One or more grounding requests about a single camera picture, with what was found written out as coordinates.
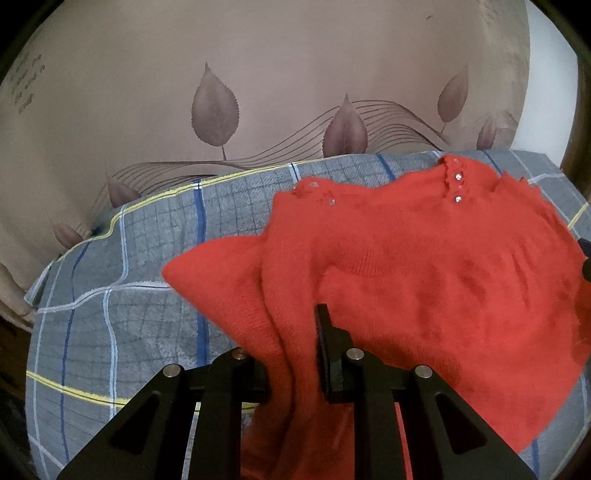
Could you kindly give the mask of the red knit sweater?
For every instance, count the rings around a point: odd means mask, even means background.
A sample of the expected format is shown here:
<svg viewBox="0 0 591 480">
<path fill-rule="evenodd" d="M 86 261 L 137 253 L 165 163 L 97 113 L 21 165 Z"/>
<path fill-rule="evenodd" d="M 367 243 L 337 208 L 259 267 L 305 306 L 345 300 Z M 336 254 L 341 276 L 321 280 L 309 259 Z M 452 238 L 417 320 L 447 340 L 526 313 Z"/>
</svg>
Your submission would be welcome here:
<svg viewBox="0 0 591 480">
<path fill-rule="evenodd" d="M 368 188 L 305 178 L 256 236 L 211 240 L 164 280 L 266 366 L 246 479 L 353 477 L 353 410 L 318 384 L 315 307 L 399 368 L 431 366 L 516 451 L 590 354 L 585 254 L 526 180 L 448 155 Z"/>
</svg>

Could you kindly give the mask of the beige leaf print curtain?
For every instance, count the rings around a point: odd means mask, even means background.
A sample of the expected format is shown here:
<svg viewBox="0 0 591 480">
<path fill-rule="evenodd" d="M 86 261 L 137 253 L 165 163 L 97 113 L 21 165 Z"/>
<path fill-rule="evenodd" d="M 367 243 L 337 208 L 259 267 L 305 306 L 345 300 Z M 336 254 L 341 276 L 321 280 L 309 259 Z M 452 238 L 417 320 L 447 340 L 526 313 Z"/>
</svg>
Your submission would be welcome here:
<svg viewBox="0 0 591 480">
<path fill-rule="evenodd" d="M 507 148 L 522 1 L 5 1 L 1 314 L 110 208 L 348 153 Z"/>
</svg>

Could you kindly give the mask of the grey plaid bed sheet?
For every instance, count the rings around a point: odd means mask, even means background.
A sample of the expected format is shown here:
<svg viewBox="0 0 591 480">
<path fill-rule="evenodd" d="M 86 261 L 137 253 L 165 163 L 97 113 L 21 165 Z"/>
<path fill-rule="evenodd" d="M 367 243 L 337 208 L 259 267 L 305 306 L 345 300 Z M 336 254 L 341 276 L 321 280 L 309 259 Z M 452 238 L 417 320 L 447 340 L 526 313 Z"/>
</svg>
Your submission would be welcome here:
<svg viewBox="0 0 591 480">
<path fill-rule="evenodd" d="M 198 244 L 263 231 L 273 196 L 305 177 L 379 187 L 436 166 L 439 151 L 343 155 L 193 180 L 115 209 L 28 291 L 37 309 L 26 424 L 41 479 L 67 463 L 162 367 L 201 367 L 232 341 L 162 279 Z"/>
</svg>

